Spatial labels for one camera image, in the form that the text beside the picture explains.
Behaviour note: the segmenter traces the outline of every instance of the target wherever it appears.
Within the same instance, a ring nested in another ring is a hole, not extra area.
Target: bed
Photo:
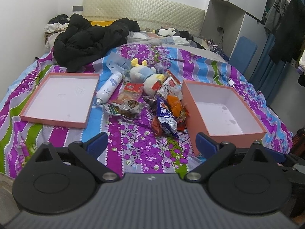
[[[175,9],[169,12],[168,6]],[[145,12],[139,12],[143,7],[146,8]],[[91,21],[129,17],[138,21],[142,30],[172,26],[199,36],[204,11],[165,0],[84,0],[83,15]],[[81,72],[100,74],[98,89],[111,75],[106,67],[110,52],[116,52],[128,59],[147,60],[149,65],[161,63],[181,79],[228,85],[224,76],[230,77],[238,86],[237,92],[266,127],[267,134],[262,139],[263,145],[283,153],[288,153],[292,147],[292,133],[266,106],[263,94],[256,92],[245,77],[220,56],[190,46],[129,43],[112,49],[104,58],[83,67]],[[194,156],[187,130],[179,133],[177,139],[155,137],[150,126],[152,115],[146,108],[142,110],[139,119],[130,123],[118,117],[111,117],[104,113],[101,107],[92,104],[86,129],[22,121],[19,114],[42,79],[50,72],[65,71],[65,68],[55,64],[51,50],[30,65],[9,87],[0,103],[0,172],[15,178],[37,147],[45,141],[51,142],[55,147],[62,147],[76,140],[85,142],[101,131],[107,132],[109,140],[107,149],[98,160],[120,176],[125,172],[176,172],[183,177],[203,161],[202,157]],[[118,92],[117,89],[113,95],[118,95]]]

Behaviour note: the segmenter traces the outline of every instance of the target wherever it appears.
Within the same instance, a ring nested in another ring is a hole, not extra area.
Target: blue curtain
[[[269,34],[260,60],[249,80],[256,91],[260,90],[263,93],[267,105],[270,105],[275,98],[289,67],[288,62],[280,61],[275,64],[270,59],[268,54],[274,45],[274,40],[274,35]]]

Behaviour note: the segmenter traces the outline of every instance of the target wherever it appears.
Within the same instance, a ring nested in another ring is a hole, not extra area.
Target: plush toy
[[[154,67],[147,67],[147,61],[144,60],[141,65],[138,59],[131,61],[133,68],[130,70],[130,79],[133,83],[144,83],[144,92],[149,96],[154,96],[156,90],[152,89],[157,82],[162,82],[165,78],[163,74],[156,74]]]
[[[153,33],[155,33],[158,36],[163,36],[163,37],[166,37],[166,36],[173,37],[173,36],[180,35],[180,32],[177,29],[174,29],[173,27],[171,27],[169,29],[166,29],[166,28],[157,29],[157,30],[154,30]]]

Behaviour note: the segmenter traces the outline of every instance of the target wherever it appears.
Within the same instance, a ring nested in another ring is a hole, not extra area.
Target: blue heart logo
[[[110,81],[111,81],[111,85],[113,87],[115,87],[117,85],[117,82],[113,78],[111,78]]]

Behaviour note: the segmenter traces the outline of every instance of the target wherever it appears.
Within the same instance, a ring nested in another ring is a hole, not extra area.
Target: triangular hole
[[[36,162],[44,162],[50,160],[53,160],[50,150],[48,148],[45,148],[41,151],[41,153],[37,157]]]
[[[262,153],[260,149],[256,149],[253,153],[253,156],[251,158],[252,161],[257,161],[257,162],[264,162],[268,163],[268,159],[265,157],[265,155]]]

